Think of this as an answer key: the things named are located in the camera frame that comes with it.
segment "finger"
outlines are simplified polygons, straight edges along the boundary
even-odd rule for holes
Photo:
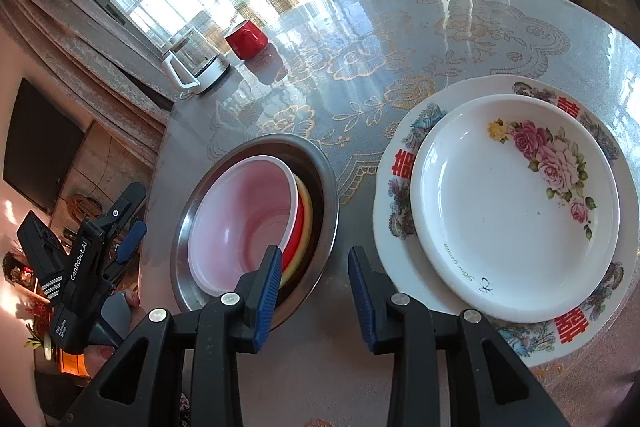
[[[140,308],[140,297],[133,290],[124,290],[124,297],[127,304],[132,308]]]
[[[91,378],[100,371],[113,352],[114,349],[111,346],[86,346],[84,348],[84,367]]]

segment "beige curtain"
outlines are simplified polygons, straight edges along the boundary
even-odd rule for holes
[[[72,100],[153,167],[176,99],[161,60],[92,0],[0,0],[0,24]]]

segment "television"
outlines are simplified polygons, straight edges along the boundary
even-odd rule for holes
[[[51,216],[84,133],[25,78],[4,150],[5,182]]]

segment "floor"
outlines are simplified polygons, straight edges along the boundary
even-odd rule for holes
[[[62,237],[65,228],[73,232],[78,229],[79,223],[67,210],[68,200],[73,194],[92,198],[106,212],[130,183],[140,182],[149,188],[151,175],[149,167],[94,122],[84,136],[60,190],[51,228],[59,237]]]

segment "red bowl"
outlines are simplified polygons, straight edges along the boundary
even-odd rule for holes
[[[291,263],[291,259],[296,253],[298,249],[298,245],[300,244],[300,238],[302,238],[302,230],[305,225],[305,207],[302,203],[302,198],[300,197],[300,193],[298,193],[298,211],[296,212],[296,220],[293,224],[293,229],[291,229],[291,235],[289,236],[289,242],[287,246],[284,247],[284,251],[282,252],[282,271],[287,269],[289,263]]]

